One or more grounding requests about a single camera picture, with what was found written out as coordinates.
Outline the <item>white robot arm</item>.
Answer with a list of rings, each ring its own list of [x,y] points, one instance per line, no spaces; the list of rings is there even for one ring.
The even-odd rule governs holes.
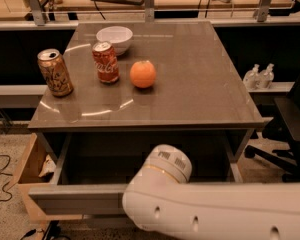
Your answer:
[[[182,240],[300,240],[300,183],[189,182],[189,158],[156,146],[122,198],[145,231]]]

